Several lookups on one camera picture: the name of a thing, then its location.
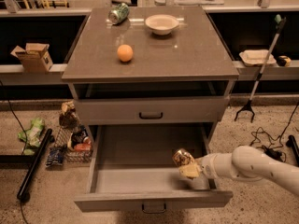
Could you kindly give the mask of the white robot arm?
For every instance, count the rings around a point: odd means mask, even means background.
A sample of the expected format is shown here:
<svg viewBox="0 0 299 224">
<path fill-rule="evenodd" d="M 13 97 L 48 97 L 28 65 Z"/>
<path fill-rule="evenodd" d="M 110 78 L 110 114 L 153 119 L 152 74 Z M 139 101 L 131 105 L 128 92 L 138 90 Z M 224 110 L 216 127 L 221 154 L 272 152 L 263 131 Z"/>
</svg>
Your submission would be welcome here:
<svg viewBox="0 0 299 224">
<path fill-rule="evenodd" d="M 267 179 L 299 195 L 299 168 L 276 161 L 254 147 L 240 146 L 232 153 L 211 153 L 201 158 L 194 158 L 182 148 L 175 153 L 173 161 L 179 172 L 189 179 L 200 175 L 208 179 L 226 177 L 248 183 Z"/>
</svg>

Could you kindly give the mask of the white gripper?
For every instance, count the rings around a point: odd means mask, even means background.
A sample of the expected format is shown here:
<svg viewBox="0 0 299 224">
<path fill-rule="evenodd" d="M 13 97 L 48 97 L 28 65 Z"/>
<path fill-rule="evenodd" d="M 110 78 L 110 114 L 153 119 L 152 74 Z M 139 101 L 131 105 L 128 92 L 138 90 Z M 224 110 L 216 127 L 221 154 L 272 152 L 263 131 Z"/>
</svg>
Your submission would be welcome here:
<svg viewBox="0 0 299 224">
<path fill-rule="evenodd" d="M 201 173 L 208 179 L 215 179 L 218 177 L 215 171 L 214 160 L 215 154 L 208 154 L 197 158 L 196 162 L 188 165 L 180 166 L 179 172 L 189 179 L 197 178 Z"/>
</svg>

